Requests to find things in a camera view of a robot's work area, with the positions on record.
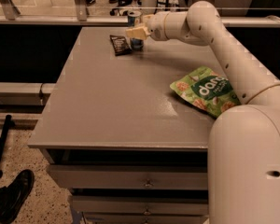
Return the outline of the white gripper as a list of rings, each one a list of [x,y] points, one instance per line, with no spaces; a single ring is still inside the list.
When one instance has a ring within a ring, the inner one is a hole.
[[[165,33],[165,19],[167,17],[166,12],[159,12],[156,14],[148,14],[142,17],[142,23],[146,26],[137,26],[128,28],[126,35],[129,38],[146,40],[149,36],[156,41],[166,41],[167,36]]]

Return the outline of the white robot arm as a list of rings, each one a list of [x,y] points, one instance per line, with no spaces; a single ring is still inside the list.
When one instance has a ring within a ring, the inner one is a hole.
[[[211,48],[240,104],[223,112],[209,134],[209,223],[280,224],[280,80],[206,1],[185,12],[147,15],[126,33],[156,41],[202,40]]]

